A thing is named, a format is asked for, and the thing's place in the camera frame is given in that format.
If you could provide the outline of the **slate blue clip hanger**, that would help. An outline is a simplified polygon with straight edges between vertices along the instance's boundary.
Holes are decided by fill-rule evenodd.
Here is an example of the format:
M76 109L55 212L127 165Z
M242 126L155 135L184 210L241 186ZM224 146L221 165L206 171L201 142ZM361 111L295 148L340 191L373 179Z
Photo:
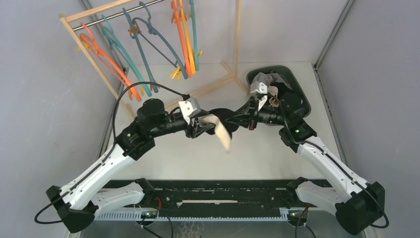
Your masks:
M145 69L146 69L148 77L149 77L149 81L153 82L153 83L156 83L155 78L153 76L153 73L152 73L152 71L150 69L150 66L148 64L148 61L146 59L146 55L145 55L145 52L143 50L142 44L140 42L139 36L138 36L140 34L140 29L139 29L137 23L135 22L135 20L133 20L131 18L130 14L128 13L126 8L123 8L122 10L123 10L123 13L124 13L128 23L129 23L130 30L132 31L133 36L131 38L133 38L136 41L136 44L137 44L138 50L140 52L143 64L145 66Z

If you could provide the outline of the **orange clip hanger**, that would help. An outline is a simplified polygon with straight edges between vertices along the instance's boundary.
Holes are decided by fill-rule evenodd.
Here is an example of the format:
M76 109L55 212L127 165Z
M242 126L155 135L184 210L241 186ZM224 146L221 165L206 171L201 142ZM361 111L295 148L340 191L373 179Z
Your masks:
M103 50L98 43L92 31L89 29L87 24L80 22L80 25L87 31L87 33L79 34L79 39L82 44L90 50L107 68L110 72L125 86L132 85L130 79L125 75L123 70L117 65L117 63L111 59L111 57ZM136 99L138 102L142 100L143 96L150 95L151 91L148 86L141 86L140 89L132 87L128 90L128 96L130 100Z

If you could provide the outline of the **teal hanger front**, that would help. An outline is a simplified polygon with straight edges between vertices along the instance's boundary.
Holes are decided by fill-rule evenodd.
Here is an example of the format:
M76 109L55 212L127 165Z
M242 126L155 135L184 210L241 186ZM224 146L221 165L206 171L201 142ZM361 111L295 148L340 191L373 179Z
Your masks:
M115 48L117 50L117 52L121 55L121 57L125 60L125 62L130 66L130 68L133 71L134 75L136 76L137 80L139 82L145 82L145 79L143 78L143 76L139 72L138 68L135 66L133 60L131 59L131 57L129 55L129 53L127 52L127 50L124 48L124 46L121 44L121 42L119 41L119 39L115 35L114 30L113 30L111 24L109 23L109 21L107 20L106 16L102 14L101 18L102 18L102 20L104 20L104 22L106 24L106 26L102 27L102 33L106 37L106 39L108 40L108 44L110 45L110 47Z

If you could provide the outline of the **black underwear beige waistband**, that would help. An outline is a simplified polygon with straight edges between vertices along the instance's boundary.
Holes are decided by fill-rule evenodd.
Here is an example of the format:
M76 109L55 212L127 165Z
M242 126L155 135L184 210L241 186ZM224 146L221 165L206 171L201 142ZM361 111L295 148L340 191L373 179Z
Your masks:
M283 82L274 82L268 87L268 93L272 96L275 96L278 99L281 99L281 97L285 93L293 93L293 90L290 88L290 86ZM274 98L270 98L268 100L269 105L272 107L279 107L279 104Z

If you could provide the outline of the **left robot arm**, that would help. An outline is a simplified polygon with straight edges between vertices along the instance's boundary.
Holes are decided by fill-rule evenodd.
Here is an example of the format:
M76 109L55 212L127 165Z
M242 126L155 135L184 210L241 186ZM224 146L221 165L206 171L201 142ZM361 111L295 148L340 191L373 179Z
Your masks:
M184 131L188 138L196 138L215 128L212 115L202 110L196 99L182 101L180 110L170 114L162 100L146 100L133 122L88 169L68 184L47 190L48 198L69 232L77 233L100 215L126 205L140 203L148 207L153 204L153 188L144 178L120 188L100 190L116 173L155 147L156 137Z

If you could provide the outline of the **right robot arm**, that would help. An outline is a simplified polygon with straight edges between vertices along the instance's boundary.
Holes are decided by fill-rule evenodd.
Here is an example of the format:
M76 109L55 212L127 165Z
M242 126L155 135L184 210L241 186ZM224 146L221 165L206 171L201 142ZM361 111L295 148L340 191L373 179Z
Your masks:
M301 96L284 93L280 98L257 93L246 104L228 116L227 122L254 130L258 123L281 125L283 143L309 161L329 182L321 187L300 177L288 185L287 202L300 206L303 202L334 215L349 234L357 235L367 227L389 227L385 213L385 189L369 183L338 159L304 121Z

